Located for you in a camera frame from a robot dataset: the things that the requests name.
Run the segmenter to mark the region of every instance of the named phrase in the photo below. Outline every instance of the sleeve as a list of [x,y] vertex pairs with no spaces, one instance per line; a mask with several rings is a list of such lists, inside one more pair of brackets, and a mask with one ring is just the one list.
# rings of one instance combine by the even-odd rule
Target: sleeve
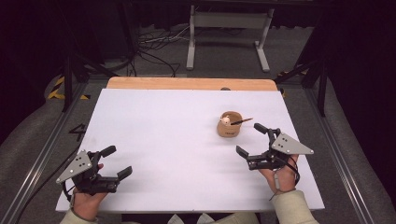
[[272,203],[279,223],[318,224],[308,208],[304,193],[300,190],[276,195]]
[[69,209],[62,219],[61,224],[97,224],[97,220],[89,221],[85,220],[82,217],[79,217],[77,214],[73,212],[73,210]]

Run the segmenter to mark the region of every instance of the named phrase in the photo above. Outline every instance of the black cable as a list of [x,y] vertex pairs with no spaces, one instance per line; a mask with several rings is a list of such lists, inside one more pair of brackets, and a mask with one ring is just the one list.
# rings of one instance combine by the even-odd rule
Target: black cable
[[129,64],[128,64],[128,65],[126,65],[126,76],[127,76],[127,77],[129,77],[129,76],[130,76],[130,74],[129,74]]
[[[70,163],[72,163],[71,160],[70,160],[69,163],[67,163],[66,166],[64,167],[65,170],[66,170],[67,166],[70,165]],[[64,181],[64,182],[62,183],[62,190],[63,190],[63,192],[64,192],[64,196],[66,197],[67,201],[69,201],[69,202],[72,200],[72,196],[69,194],[69,191],[70,191],[71,189],[67,189],[67,188],[66,188],[66,181]]]
[[164,32],[162,32],[160,35],[157,35],[156,37],[154,37],[154,35],[151,35],[152,38],[141,38],[139,40],[139,44],[142,44],[142,45],[140,45],[140,48],[144,49],[145,51],[151,50],[151,49],[162,49],[171,43],[175,43],[175,42],[179,41],[187,33],[188,27],[189,26],[187,26],[186,28],[184,28],[182,30],[178,30],[178,31],[169,31],[169,33],[165,36],[163,36]]
[[76,147],[75,149],[73,149],[73,151],[70,153],[70,155],[67,156],[67,158],[61,163],[61,165],[58,166],[58,168],[56,168],[50,175],[49,177],[47,177],[46,180],[44,180],[44,182],[35,190],[35,192],[29,197],[29,199],[27,200],[27,202],[25,203],[25,205],[23,206],[22,210],[20,211],[20,214],[18,215],[17,221],[15,223],[19,223],[21,216],[24,212],[24,210],[26,209],[27,205],[29,205],[29,203],[33,200],[33,198],[37,195],[37,193],[47,184],[47,182],[50,181],[50,179],[56,174],[56,172],[59,171],[59,169],[62,168],[62,166],[64,166],[64,164],[69,160],[69,158],[76,153],[76,151],[78,150],[78,147]]
[[167,63],[166,61],[164,61],[164,60],[160,59],[159,57],[154,56],[154,55],[152,55],[152,54],[146,53],[146,52],[144,52],[144,51],[139,51],[139,52],[140,52],[140,53],[143,53],[143,54],[146,54],[146,55],[148,55],[148,56],[150,56],[150,57],[153,57],[153,58],[155,58],[155,59],[157,59],[157,60],[163,62],[163,64],[168,65],[168,66],[172,69],[172,77],[175,77],[175,76],[176,76],[176,70],[172,67],[171,64]]
[[[124,62],[124,63],[121,63],[121,64],[118,64],[118,65],[116,65],[116,66],[113,66],[113,67],[105,67],[105,69],[107,69],[108,71],[110,71],[110,72],[115,72],[115,71],[118,71],[118,70],[121,70],[122,68],[124,68],[125,66],[127,66],[131,61],[132,61],[132,58],[133,57],[131,57],[131,58],[128,58],[128,60],[126,61],[126,62]],[[93,74],[93,75],[96,75],[96,74],[101,74],[101,72],[100,71],[98,71],[98,70],[96,70],[96,69],[91,69],[91,68],[85,68],[90,74]]]
[[130,65],[132,66],[132,69],[134,70],[134,76],[137,77],[137,73],[136,73],[136,69],[134,68],[134,64],[130,63]]
[[150,31],[150,32],[148,32],[148,33],[143,33],[143,34],[140,34],[139,36],[141,36],[141,35],[151,35],[151,36],[153,36],[152,38],[154,38],[154,33],[159,33],[159,32],[161,32],[158,36],[161,36],[162,34],[164,34],[164,33],[166,33],[165,31],[160,31],[160,30],[157,30],[157,31]]
[[[149,59],[147,59],[147,58],[142,57],[141,55],[140,55],[140,57],[141,57],[143,60],[145,60],[145,61],[147,61],[147,62],[149,62],[149,63],[156,63],[156,62],[153,62],[153,61],[151,61],[151,60],[149,60]],[[178,68],[180,67],[180,63],[169,63],[169,64],[170,64],[170,65],[177,65],[177,68],[175,69],[175,71],[177,71]]]
[[297,185],[298,182],[300,181],[300,173],[298,172],[297,162],[291,156],[288,157],[288,160],[289,159],[292,159],[294,161],[294,164],[295,164],[296,168],[291,166],[287,161],[283,161],[279,157],[276,157],[276,160],[282,161],[285,165],[287,165],[296,174],[296,177],[295,177],[295,180],[294,180],[294,185]]

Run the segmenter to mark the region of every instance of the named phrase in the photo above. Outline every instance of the wrist strap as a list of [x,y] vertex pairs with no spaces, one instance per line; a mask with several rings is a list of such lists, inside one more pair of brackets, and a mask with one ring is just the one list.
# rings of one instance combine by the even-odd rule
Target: wrist strap
[[72,196],[71,196],[71,199],[70,199],[70,205],[69,205],[70,208],[73,208],[73,207],[74,207],[74,200],[75,200],[74,197],[75,197],[75,194],[73,193]]
[[283,190],[280,190],[280,189],[276,189],[276,192],[275,192],[275,194],[270,198],[270,201],[271,201],[276,195],[284,194],[284,193],[289,193],[289,192],[292,192],[292,191],[295,191],[295,190],[296,190],[296,188],[290,189],[290,190],[286,190],[286,191],[283,191]]

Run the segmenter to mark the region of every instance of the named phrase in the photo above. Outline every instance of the aluminum rail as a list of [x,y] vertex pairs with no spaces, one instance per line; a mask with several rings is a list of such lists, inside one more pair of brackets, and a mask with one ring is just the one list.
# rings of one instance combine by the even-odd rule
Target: aluminum rail
[[317,108],[317,98],[312,89],[305,89],[306,97],[315,112],[315,116],[318,119],[318,123],[323,130],[327,141],[329,142],[331,148],[332,159],[335,163],[335,166],[340,174],[344,186],[346,187],[346,192],[349,195],[350,201],[355,208],[356,214],[358,215],[361,223],[371,224],[374,223],[373,218],[364,202],[361,192],[359,191],[358,186],[356,185],[355,179],[350,173],[349,168],[347,167],[347,163],[342,154],[342,149],[338,146],[334,135],[332,134],[332,130],[330,128],[329,123],[325,118],[323,118]]
[[[77,99],[84,91],[87,84],[85,83],[78,83],[76,86],[75,93],[73,94],[73,98]],[[43,146],[40,154],[38,155],[37,159],[35,160],[34,165],[28,172],[25,180],[23,181],[20,190],[18,191],[17,195],[15,196],[13,202],[9,206],[5,216],[1,220],[1,224],[13,224],[16,223],[18,215],[21,212],[21,209],[25,206],[27,201],[29,200],[30,195],[35,188],[35,184],[38,181],[38,178],[44,171],[47,162],[50,159],[50,156],[55,149],[55,145],[59,139],[61,131],[66,124],[70,114],[72,113],[75,105],[77,104],[77,100],[73,101],[73,103],[69,106],[68,110],[63,112],[61,116],[58,118],[46,144]]]

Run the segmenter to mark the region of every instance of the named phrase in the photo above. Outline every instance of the metal stand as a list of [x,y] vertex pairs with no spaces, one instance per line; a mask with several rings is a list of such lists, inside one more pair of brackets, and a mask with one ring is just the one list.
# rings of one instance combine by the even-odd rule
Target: metal stand
[[218,12],[198,12],[195,6],[191,6],[190,15],[190,43],[187,55],[187,70],[194,68],[195,54],[195,27],[227,27],[227,28],[247,28],[262,29],[260,41],[255,41],[257,54],[259,55],[260,64],[263,72],[269,72],[270,67],[262,49],[265,38],[270,28],[274,10],[269,9],[268,13],[248,14],[248,13],[218,13]]
[[325,117],[324,114],[324,100],[326,94],[326,84],[327,84],[327,68],[326,68],[326,60],[320,59],[317,61],[313,61],[310,63],[306,63],[300,66],[296,66],[293,70],[289,71],[287,74],[277,77],[274,79],[276,84],[280,84],[283,81],[294,77],[301,72],[308,70],[301,84],[303,88],[312,88],[315,82],[319,80],[319,90],[318,90],[318,110],[322,117]]
[[[45,19],[51,21],[53,29],[59,34],[62,54],[65,57],[64,60],[64,109],[65,112],[68,107],[72,104],[73,98],[73,75],[76,77],[78,82],[87,82],[90,78],[85,65],[89,65],[96,71],[105,74],[108,77],[117,77],[118,75],[109,71],[99,63],[95,63],[92,60],[86,58],[78,52],[75,42],[75,36],[72,33],[67,20],[65,19],[62,8],[58,1],[41,0],[40,8],[43,9]],[[134,56],[134,44],[133,44],[133,32],[131,30],[131,23],[128,18],[130,15],[127,11],[127,4],[125,2],[116,2],[117,9],[120,15],[120,23],[124,32],[124,37],[128,45],[127,57],[132,58]]]

